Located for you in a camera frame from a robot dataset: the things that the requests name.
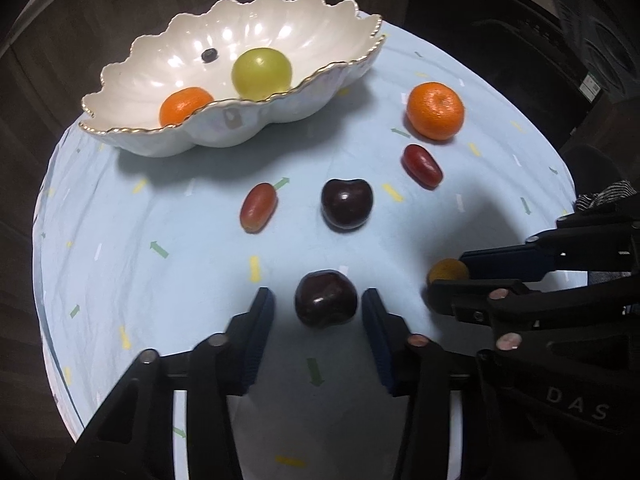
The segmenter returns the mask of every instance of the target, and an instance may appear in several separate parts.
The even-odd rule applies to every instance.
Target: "dark cherry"
[[[324,184],[321,195],[324,218],[338,229],[355,229],[369,218],[373,190],[366,180],[338,180]]]
[[[208,48],[200,55],[200,57],[205,63],[211,63],[218,59],[218,51],[215,48]]]
[[[298,319],[313,328],[345,323],[357,308],[356,288],[337,270],[310,272],[296,289]]]

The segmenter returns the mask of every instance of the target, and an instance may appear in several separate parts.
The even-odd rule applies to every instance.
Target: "orange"
[[[213,95],[198,86],[171,94],[160,107],[160,125],[180,124],[198,108],[213,101]]]
[[[460,131],[465,107],[456,94],[442,83],[418,85],[409,94],[406,116],[421,135],[433,140],[447,140]]]
[[[427,283],[434,280],[468,280],[469,269],[460,260],[445,258],[431,267],[427,275]]]

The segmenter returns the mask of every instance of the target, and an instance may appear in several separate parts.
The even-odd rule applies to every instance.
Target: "tablecloth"
[[[377,288],[413,332],[446,349],[493,345],[487,327],[425,307],[425,275],[441,258],[553,228],[572,210],[571,176],[483,79],[400,28],[382,31],[388,40],[363,79],[312,117],[272,124],[233,148],[151,159],[76,124],[65,132],[36,205],[33,277],[50,385],[74,438],[138,352],[191,349],[268,286],[276,316],[257,382],[231,402],[245,478],[389,478],[406,400],[379,384],[360,313],[322,331],[296,319],[294,290],[313,270],[341,270],[359,294]],[[404,118],[407,94],[429,80],[453,88],[466,107],[462,130],[445,144],[414,136]],[[412,142],[444,172],[433,191],[400,165]],[[331,178],[371,184],[363,228],[337,233],[324,223],[319,197]],[[249,235],[238,213],[259,182],[278,184],[278,206],[264,231]],[[541,286],[585,282],[582,272],[555,272]],[[310,360],[321,381],[311,381]],[[175,403],[176,473],[186,478],[184,394]],[[450,478],[460,470],[453,406]]]

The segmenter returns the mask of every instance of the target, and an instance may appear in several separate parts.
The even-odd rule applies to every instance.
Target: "yellow-green fruit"
[[[460,260],[445,258],[431,267],[427,275],[427,283],[434,280],[468,280],[469,269]]]
[[[261,101],[291,88],[291,63],[274,48],[252,48],[236,59],[231,81],[242,99]]]

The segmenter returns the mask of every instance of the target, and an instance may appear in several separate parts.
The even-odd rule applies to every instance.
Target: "bowl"
[[[102,89],[82,98],[91,118],[79,125],[105,144],[143,156],[176,155],[197,144],[235,146],[269,123],[309,117],[363,76],[385,41],[378,35],[381,24],[377,14],[360,16],[353,0],[334,6],[324,0],[220,0],[205,14],[178,14],[161,34],[136,38],[126,60],[102,69]],[[264,46],[289,58],[291,88],[261,101],[241,99],[231,81],[233,63]],[[218,57],[204,62],[209,48]],[[162,127],[162,102],[190,86],[204,88],[215,101]]]

